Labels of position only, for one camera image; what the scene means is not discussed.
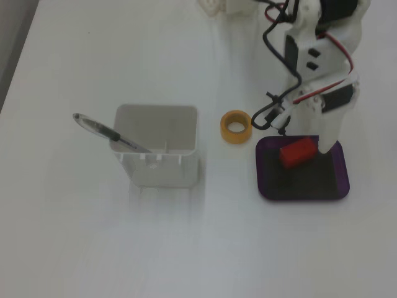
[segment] white container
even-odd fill
[[[197,122],[195,107],[125,104],[117,109],[115,131],[152,153],[110,147],[136,186],[190,188],[199,178]]]

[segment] red cube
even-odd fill
[[[280,149],[280,160],[286,169],[296,167],[317,154],[318,148],[311,138],[303,138]]]

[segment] yellow tape roll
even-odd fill
[[[232,132],[229,125],[232,123],[241,123],[244,125],[242,132]],[[242,144],[248,141],[252,135],[251,117],[243,111],[230,111],[221,119],[222,138],[231,144]]]

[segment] white table surface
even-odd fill
[[[272,204],[254,149],[275,133],[236,147],[218,128],[283,87],[262,15],[42,0],[0,115],[0,297],[396,297],[396,10],[373,1],[354,54],[362,92],[340,137],[349,196]],[[124,103],[198,107],[205,178],[190,195],[139,196],[106,141],[72,120],[112,125]]]

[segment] black pen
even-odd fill
[[[89,132],[92,132],[100,137],[108,138],[109,140],[112,140],[113,142],[117,142],[124,147],[127,147],[131,151],[138,152],[138,153],[151,153],[148,149],[145,147],[142,147],[141,145],[121,136],[118,132],[115,132],[113,129],[95,121],[92,120],[91,118],[75,113],[73,114],[73,119],[84,129],[88,130]]]

